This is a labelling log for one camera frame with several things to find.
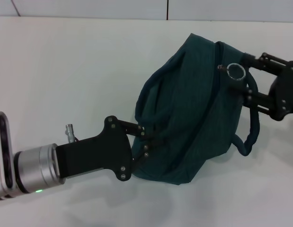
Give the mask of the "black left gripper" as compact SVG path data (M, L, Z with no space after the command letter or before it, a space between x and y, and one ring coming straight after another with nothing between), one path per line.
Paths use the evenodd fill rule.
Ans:
M131 148L127 135L142 140L151 138L141 125L109 116L99 135L57 146L60 177L72 177L99 169L113 171L120 181L129 180L132 174L143 177L142 166L149 157L151 142L134 141Z

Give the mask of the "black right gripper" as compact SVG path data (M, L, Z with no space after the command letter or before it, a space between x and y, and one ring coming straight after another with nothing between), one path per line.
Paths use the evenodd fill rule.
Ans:
M259 58L245 53L241 65L277 76L268 94L259 92L254 80L232 82L230 89L243 96L245 107L271 113L270 117L276 121L293 114L293 61L285 61L266 52Z

